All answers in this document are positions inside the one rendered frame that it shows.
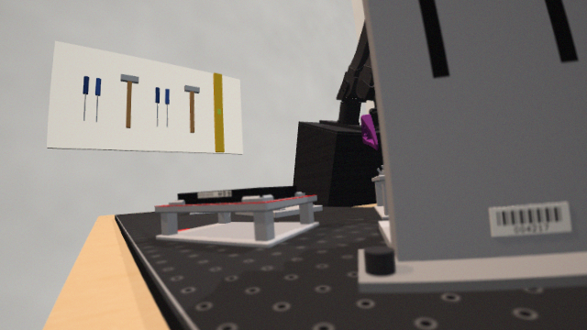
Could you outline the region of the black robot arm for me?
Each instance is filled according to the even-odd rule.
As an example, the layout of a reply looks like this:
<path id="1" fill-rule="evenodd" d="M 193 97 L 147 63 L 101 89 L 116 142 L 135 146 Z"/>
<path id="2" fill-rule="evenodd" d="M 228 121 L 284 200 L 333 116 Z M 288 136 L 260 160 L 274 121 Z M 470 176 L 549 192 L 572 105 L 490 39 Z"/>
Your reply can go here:
<path id="1" fill-rule="evenodd" d="M 342 102 L 340 102 L 337 123 L 319 120 L 319 124 L 361 131 L 359 126 L 361 103 L 366 103 L 367 100 L 373 101 L 374 107 L 377 107 L 369 54 L 369 42 L 364 20 L 358 47 L 348 71 L 345 71 L 343 82 L 338 91 L 337 100 Z"/>

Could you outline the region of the grey rectangular frame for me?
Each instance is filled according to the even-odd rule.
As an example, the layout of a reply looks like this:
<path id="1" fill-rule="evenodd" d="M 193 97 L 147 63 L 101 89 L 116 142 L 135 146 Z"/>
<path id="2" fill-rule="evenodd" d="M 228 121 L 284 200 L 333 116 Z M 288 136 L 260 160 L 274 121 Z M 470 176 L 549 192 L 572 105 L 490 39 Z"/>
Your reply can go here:
<path id="1" fill-rule="evenodd" d="M 322 205 L 314 205 L 313 204 L 313 208 L 314 208 L 314 212 L 323 211 Z M 236 215 L 253 216 L 253 213 L 235 213 L 235 214 Z M 299 213 L 299 205 L 297 205 L 297 206 L 287 207 L 287 208 L 283 208 L 283 209 L 279 209 L 279 210 L 274 210 L 273 211 L 273 218 L 280 218 L 280 217 L 299 215 L 299 214 L 300 214 Z"/>

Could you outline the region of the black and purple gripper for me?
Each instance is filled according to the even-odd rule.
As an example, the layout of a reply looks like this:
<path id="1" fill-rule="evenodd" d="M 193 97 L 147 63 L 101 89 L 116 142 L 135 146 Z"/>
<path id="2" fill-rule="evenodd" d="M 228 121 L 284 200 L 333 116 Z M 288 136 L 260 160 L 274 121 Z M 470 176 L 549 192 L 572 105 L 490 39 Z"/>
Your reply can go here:
<path id="1" fill-rule="evenodd" d="M 360 117 L 360 121 L 361 121 L 361 133 L 362 133 L 363 143 L 370 146 L 370 147 L 373 147 L 376 150 L 379 150 L 378 140 L 381 140 L 381 135 L 380 135 L 380 129 L 379 129 L 377 107 L 371 108 L 369 110 L 368 115 L 362 115 Z M 378 140 L 377 140 L 377 138 L 378 138 Z"/>

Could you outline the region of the black cylinder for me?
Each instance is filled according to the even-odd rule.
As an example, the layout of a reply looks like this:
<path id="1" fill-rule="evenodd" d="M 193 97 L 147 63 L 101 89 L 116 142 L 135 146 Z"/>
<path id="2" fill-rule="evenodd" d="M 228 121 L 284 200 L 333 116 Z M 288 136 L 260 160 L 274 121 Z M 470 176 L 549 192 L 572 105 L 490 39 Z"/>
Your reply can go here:
<path id="1" fill-rule="evenodd" d="M 364 249 L 365 272 L 372 276 L 394 275 L 395 258 L 392 247 L 367 247 Z"/>

